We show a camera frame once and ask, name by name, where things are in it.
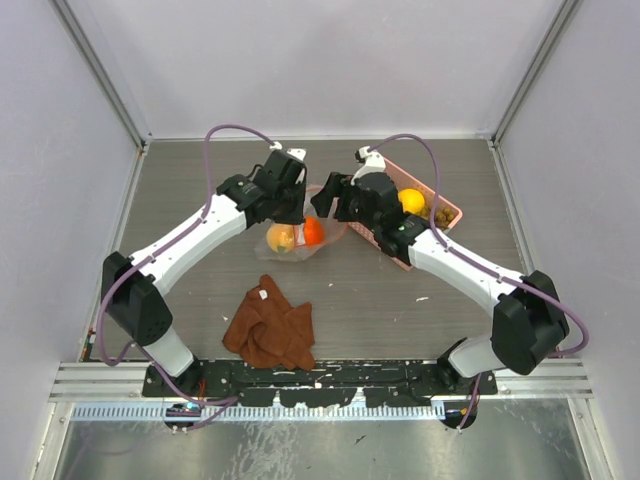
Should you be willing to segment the orange persimmon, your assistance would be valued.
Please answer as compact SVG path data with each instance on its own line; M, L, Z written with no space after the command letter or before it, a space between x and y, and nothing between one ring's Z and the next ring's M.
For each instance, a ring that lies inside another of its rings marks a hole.
M304 245L308 247L320 245L325 240L325 231L320 220L314 216L306 216L302 227Z

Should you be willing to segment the orange peach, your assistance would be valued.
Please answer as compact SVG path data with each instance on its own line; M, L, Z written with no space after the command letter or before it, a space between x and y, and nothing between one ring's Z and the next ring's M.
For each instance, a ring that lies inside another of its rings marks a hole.
M295 227L273 223L265 236L269 248L278 254L286 254L296 247Z

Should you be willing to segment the clear zip top bag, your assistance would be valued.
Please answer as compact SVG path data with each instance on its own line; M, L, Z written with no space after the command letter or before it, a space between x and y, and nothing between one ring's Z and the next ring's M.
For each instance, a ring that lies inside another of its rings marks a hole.
M286 254L278 254L272 251L267 245L265 236L269 227L274 223L270 221L268 223L268 228L264 236L259 240L256 245L254 252L258 260L262 261L284 261L284 262L301 262L309 259L312 255L316 254L320 249L327 247L335 242L337 242L345 233L348 228L347 223L338 222L333 219L334 211L330 212L330 216L328 218L320 218L316 212L314 207L311 205L311 198L320 191L321 187L319 185L311 185L306 189L304 207L303 207L303 217L304 221L302 224L293 225L295 227L295 236L296 236L296 247L286 253ZM324 227L325 231L325 240L322 244L308 247L304 245L304 237L302 233L302 227L305 222L306 216L314 216L320 220Z

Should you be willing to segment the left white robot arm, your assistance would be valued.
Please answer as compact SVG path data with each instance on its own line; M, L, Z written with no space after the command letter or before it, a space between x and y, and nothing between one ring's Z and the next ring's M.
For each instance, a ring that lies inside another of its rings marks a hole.
M200 210L161 239L104 260L102 311L165 372L164 383L176 395L197 390L202 366L174 329L166 295L206 255L253 225L302 223L305 157L303 149L272 148L251 175L227 178Z

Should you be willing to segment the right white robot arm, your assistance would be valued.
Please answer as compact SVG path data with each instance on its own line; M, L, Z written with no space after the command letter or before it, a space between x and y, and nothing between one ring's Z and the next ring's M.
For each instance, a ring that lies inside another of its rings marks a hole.
M311 203L321 217L361 224L383 253L437 276L491 317L490 334L463 338L438 358L438 379L447 392L462 393L488 371L528 375L568 336L549 276L540 271L523 276L451 241L426 219L404 211L387 174L332 173Z

